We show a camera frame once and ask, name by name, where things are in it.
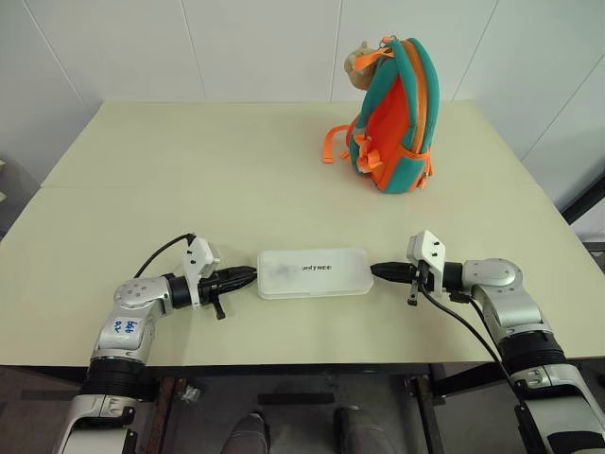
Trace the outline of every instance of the backpack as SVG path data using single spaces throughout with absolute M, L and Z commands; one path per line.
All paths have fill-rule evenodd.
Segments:
M 349 152 L 359 174 L 370 174 L 383 192 L 421 189 L 433 174 L 431 141 L 439 110 L 439 83 L 435 67 L 414 38 L 384 38 L 381 48 L 357 57 L 355 70 L 377 61 L 361 112 L 351 125 L 332 128 L 323 141 L 323 162 L 331 164 L 332 141 L 347 131 Z

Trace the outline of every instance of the beige table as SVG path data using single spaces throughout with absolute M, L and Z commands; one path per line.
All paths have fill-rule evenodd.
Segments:
M 472 104 L 445 104 L 436 176 L 386 196 L 348 163 L 320 162 L 329 127 L 355 106 L 111 103 L 69 149 L 0 243 L 0 363 L 85 365 L 113 290 L 173 236 L 213 241 L 225 266 L 266 249 L 362 247 L 403 258 L 431 229 L 449 260 L 507 257 L 569 357 L 605 354 L 605 280 L 542 190 Z M 176 247 L 149 267 L 179 272 Z M 486 360 L 463 327 L 408 287 L 365 296 L 260 299 L 158 322 L 151 365 Z M 453 307 L 479 327 L 468 306 Z

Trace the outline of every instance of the white plastic case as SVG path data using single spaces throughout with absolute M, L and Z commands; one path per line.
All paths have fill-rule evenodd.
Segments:
M 269 300 L 362 295 L 373 285 L 362 249 L 265 251 L 257 269 L 258 293 Z

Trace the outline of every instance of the plush toy head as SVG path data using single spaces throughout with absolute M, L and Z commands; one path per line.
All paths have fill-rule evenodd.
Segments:
M 362 55 L 368 55 L 375 52 L 375 49 L 371 49 L 368 47 L 368 42 L 364 41 L 361 46 L 351 52 L 347 57 L 347 60 L 344 61 L 344 70 L 349 75 L 349 79 L 355 88 L 359 90 L 368 90 L 370 88 L 370 82 L 372 82 L 372 78 L 374 77 L 374 71 L 376 70 L 376 62 L 372 63 L 369 66 L 366 66 L 359 71 L 355 71 L 355 59 L 357 57 L 361 57 Z

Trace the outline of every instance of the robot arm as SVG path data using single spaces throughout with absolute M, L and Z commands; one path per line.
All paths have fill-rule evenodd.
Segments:
M 567 362 L 517 266 L 500 258 L 445 262 L 444 246 L 428 231 L 410 239 L 407 258 L 411 264 L 377 264 L 372 272 L 411 284 L 414 306 L 419 284 L 437 298 L 443 288 L 452 301 L 479 303 L 520 400 L 515 413 L 528 453 L 605 452 L 605 415 Z
M 256 278 L 250 267 L 215 271 L 218 263 L 210 245 L 195 237 L 183 256 L 184 276 L 135 278 L 115 291 L 112 313 L 96 340 L 86 379 L 72 400 L 54 454 L 134 453 L 136 433 L 127 426 L 136 403 L 149 394 L 142 375 L 155 323 L 175 309 L 200 304 L 213 304 L 222 319 L 218 294 Z

